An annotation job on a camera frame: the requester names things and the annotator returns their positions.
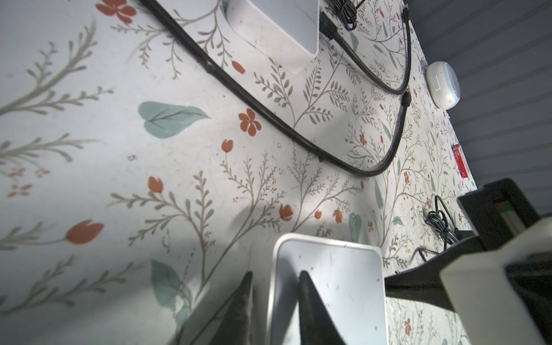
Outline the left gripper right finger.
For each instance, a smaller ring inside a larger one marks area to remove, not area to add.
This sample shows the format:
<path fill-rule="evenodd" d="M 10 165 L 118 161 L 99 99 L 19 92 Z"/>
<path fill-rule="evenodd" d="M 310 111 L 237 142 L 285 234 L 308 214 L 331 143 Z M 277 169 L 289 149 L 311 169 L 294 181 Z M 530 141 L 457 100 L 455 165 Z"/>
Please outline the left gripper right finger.
<path fill-rule="evenodd" d="M 298 278 L 298 305 L 301 344 L 345 344 L 305 270 Z"/>

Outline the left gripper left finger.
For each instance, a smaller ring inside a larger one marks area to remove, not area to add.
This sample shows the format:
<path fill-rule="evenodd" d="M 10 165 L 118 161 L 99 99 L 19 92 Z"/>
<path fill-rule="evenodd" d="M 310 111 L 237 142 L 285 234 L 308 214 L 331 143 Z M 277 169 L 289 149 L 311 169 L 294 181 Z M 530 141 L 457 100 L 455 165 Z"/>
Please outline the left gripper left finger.
<path fill-rule="evenodd" d="M 244 275 L 210 344 L 251 344 L 253 272 Z"/>

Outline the white network switch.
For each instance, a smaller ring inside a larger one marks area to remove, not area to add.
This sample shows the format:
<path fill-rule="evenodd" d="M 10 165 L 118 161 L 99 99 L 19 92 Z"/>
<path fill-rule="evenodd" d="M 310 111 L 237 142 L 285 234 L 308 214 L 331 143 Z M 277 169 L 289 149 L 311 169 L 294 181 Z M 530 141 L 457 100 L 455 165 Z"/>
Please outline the white network switch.
<path fill-rule="evenodd" d="M 298 74 L 319 54 L 319 0 L 231 0 L 229 26 L 257 50 Z"/>
<path fill-rule="evenodd" d="M 346 344 L 387 344 L 388 323 L 379 248 L 283 234 L 252 251 L 256 344 L 299 344 L 298 286 L 306 271 Z"/>

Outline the black power adapter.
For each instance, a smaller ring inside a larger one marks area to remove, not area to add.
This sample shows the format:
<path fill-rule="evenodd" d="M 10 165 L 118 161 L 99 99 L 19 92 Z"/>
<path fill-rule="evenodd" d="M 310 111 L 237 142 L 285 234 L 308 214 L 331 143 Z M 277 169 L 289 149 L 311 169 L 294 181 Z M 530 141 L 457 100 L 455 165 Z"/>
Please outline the black power adapter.
<path fill-rule="evenodd" d="M 428 247 L 418 247 L 414 250 L 409 264 L 412 264 L 416 257 L 422 260 L 422 263 L 428 262 L 427 254 L 437 256 L 447 251 L 450 247 L 460 243 L 464 239 L 474 237 L 472 230 L 460 230 L 454 221 L 454 217 L 446 207 L 443 199 L 439 195 L 434 196 L 435 209 L 424 212 L 424 223 L 436 233 L 443 244 L 442 250 L 431 250 Z"/>
<path fill-rule="evenodd" d="M 351 0 L 331 0 L 330 3 L 334 14 L 345 29 L 349 32 L 355 30 L 357 28 L 358 10 L 365 3 L 365 0 L 360 0 L 357 3 Z"/>

